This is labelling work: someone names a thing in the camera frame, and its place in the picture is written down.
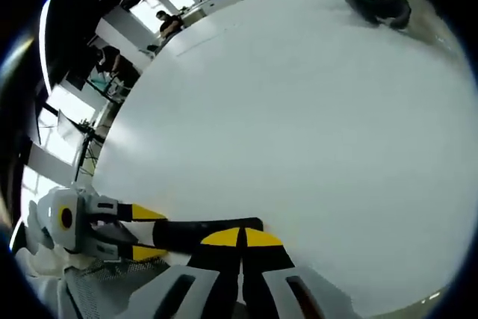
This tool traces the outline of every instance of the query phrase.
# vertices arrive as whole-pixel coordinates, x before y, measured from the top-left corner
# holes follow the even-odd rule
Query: man
[[[158,11],[156,17],[163,22],[159,28],[163,39],[168,39],[171,36],[176,35],[181,31],[181,27],[184,25],[181,17],[177,15],[169,15],[163,10]]]
[[[120,54],[113,46],[96,49],[96,69],[98,72],[109,72],[112,77],[117,76],[126,87],[133,87],[140,77],[140,73],[133,64]]]

